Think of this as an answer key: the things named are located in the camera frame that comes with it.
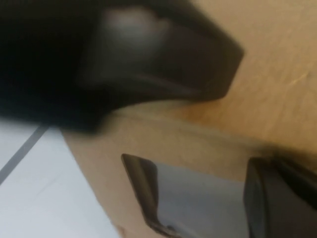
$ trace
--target cardboard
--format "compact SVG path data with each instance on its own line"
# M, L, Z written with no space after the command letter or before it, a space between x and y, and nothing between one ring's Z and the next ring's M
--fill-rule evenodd
M122 109L98 136L65 134L99 203L125 238L161 238L145 222L122 154L243 181L253 156L282 154L317 170L317 4L197 0L246 56L218 102Z
M144 219L121 160L123 154L240 182L245 179L251 157L291 153L308 167L315 166L317 161L314 156L297 157L283 148L186 123L123 113L114 114L111 121L111 129L106 127L97 136L65 133L65 139L112 222L149 238L157 233Z

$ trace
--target gray line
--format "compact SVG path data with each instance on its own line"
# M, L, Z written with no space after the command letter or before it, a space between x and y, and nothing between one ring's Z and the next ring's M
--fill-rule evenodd
M23 158L29 153L36 142L44 135L48 130L48 126L39 126L33 134L24 142L24 144L15 152L6 165L0 170L0 185L6 180L6 178L12 173L17 165L23 160Z

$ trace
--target black object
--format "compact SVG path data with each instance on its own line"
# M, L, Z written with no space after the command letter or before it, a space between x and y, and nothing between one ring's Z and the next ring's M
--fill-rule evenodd
M251 159L244 203L251 238L317 235L317 176L292 161Z
M94 129L161 99L214 100L241 48L186 0L0 0L0 115Z

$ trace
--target white surface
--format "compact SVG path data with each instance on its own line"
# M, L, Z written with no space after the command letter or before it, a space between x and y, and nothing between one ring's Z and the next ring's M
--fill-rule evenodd
M47 131L0 186L0 237L119 237L59 130Z
M36 125L0 119L0 169L5 166L36 128Z

